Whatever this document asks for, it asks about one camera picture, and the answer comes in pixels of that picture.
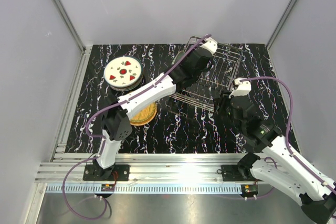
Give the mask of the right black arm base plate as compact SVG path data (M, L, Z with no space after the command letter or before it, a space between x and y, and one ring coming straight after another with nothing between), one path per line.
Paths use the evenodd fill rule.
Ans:
M224 182L243 181L242 175L238 171L238 165L222 165L220 167L222 180Z

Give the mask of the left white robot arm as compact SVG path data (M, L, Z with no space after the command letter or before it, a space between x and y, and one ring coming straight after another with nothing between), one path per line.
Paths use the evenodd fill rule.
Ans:
M121 97L113 97L109 106L96 112L88 121L102 116L100 147L93 158L93 176L100 180L112 177L121 142L132 132L131 119L150 104L195 84L207 70L217 50L209 42L193 45L177 62L146 85Z

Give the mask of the yellow woven pattern plate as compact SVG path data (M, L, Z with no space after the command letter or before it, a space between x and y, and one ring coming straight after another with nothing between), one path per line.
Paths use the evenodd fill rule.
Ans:
M156 103L152 103L145 109L141 110L138 114L136 114L130 120L130 123L133 126L143 126L151 122L155 118L156 113L157 113L157 105Z

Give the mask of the mint green flower plate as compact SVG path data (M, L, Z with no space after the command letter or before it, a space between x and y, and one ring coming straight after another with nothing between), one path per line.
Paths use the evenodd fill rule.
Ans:
M172 64L176 64L184 55L184 51L179 51L176 56L174 57L173 61L172 61Z

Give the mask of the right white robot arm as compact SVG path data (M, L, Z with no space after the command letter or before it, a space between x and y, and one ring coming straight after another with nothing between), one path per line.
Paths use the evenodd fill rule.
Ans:
M228 93L214 99L221 126L235 127L246 140L247 153L237 163L243 180L262 180L292 198L314 223L328 223L335 214L335 181L286 144L272 123L260 118L247 96Z

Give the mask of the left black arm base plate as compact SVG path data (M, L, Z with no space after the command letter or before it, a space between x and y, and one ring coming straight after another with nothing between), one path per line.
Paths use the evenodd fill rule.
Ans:
M100 166L86 165L83 180L84 181L122 181L129 180L129 165L114 165L112 168L102 169Z

